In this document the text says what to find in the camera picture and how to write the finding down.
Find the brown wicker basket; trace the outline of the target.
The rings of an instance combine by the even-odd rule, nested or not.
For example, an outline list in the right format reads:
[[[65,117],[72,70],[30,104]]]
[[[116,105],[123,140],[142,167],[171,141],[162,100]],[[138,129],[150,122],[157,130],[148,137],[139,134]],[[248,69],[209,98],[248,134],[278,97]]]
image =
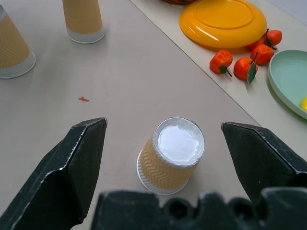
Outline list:
[[[175,5],[189,5],[197,0],[163,0],[163,1]]]

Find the tan ribbed paper cup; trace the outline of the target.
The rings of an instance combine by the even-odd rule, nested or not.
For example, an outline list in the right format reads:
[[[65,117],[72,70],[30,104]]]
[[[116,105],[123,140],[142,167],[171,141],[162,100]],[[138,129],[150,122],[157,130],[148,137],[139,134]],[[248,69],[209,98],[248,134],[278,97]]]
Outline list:
[[[162,121],[140,151],[137,175],[142,185],[158,195],[182,190],[205,153],[199,126],[183,117]]]
[[[68,37],[80,44],[100,41],[105,33],[98,0],[62,0]]]
[[[0,5],[0,79],[13,79],[28,73],[36,63],[19,30]]]

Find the orange plastic plate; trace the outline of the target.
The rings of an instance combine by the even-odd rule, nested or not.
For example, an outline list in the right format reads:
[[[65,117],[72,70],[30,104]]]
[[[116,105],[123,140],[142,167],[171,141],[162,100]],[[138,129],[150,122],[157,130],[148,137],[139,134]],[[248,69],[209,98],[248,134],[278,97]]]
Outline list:
[[[266,32],[263,12],[245,0],[197,0],[179,17],[183,34],[194,43],[212,48],[240,48]]]

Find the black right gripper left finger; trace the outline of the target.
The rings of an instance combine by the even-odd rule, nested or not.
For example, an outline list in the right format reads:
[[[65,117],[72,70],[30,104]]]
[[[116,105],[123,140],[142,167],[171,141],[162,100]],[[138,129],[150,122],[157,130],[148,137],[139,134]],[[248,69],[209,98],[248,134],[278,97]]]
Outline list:
[[[71,230],[93,199],[106,118],[82,121],[48,152],[0,217],[0,230]]]

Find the mint green plastic plate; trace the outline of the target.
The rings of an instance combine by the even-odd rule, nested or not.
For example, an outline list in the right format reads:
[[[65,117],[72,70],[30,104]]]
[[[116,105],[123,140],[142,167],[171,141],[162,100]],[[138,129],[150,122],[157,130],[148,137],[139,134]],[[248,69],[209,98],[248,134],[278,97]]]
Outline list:
[[[307,97],[307,51],[284,50],[276,53],[269,63],[268,78],[279,99],[307,120],[307,111],[301,108]]]

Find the toy mandarin orange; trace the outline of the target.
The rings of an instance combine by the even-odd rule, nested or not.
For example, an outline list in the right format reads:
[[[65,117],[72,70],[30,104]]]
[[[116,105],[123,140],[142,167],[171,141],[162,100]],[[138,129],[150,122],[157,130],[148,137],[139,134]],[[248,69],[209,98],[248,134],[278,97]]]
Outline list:
[[[273,56],[274,50],[264,44],[261,44],[252,50],[250,58],[254,60],[257,65],[264,66],[269,64]]]
[[[258,66],[255,62],[255,59],[248,57],[240,58],[234,65],[234,75],[242,80],[246,81],[250,85],[258,71]]]
[[[226,50],[218,51],[209,63],[209,68],[215,74],[226,74],[228,73],[230,77],[232,74],[229,72],[228,67],[233,62],[233,56],[230,52]]]
[[[281,42],[282,36],[282,32],[279,30],[267,29],[265,34],[259,40],[250,45],[247,45],[247,49],[252,51],[258,45],[266,45],[273,50],[276,50],[276,46]]]

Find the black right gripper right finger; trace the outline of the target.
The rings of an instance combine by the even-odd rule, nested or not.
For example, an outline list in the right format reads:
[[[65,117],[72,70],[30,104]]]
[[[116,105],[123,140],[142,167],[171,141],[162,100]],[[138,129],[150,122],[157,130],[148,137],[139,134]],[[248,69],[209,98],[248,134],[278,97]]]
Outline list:
[[[269,187],[307,188],[307,161],[269,129],[223,122],[224,134],[236,174],[252,202]]]

